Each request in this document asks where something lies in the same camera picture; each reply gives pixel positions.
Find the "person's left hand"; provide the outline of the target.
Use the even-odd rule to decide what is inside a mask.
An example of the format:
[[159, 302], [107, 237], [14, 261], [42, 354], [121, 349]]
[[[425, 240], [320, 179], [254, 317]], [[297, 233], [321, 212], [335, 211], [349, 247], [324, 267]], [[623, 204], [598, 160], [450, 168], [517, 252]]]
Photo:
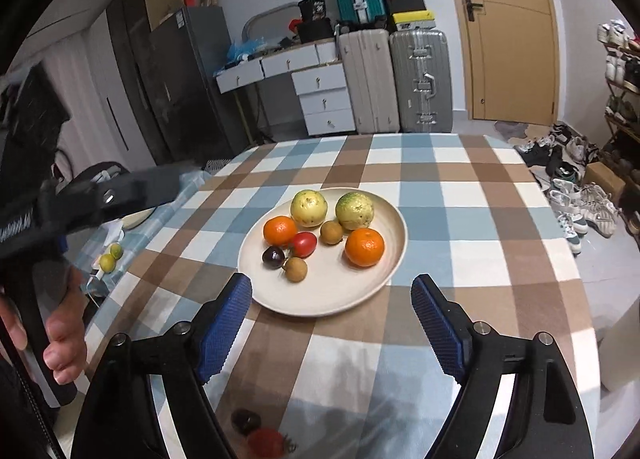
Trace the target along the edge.
[[87, 345], [82, 321], [87, 299], [82, 293], [81, 271], [70, 266], [66, 275], [67, 291], [58, 308], [49, 316], [46, 331], [50, 344], [43, 361], [59, 385], [74, 382], [85, 368]]

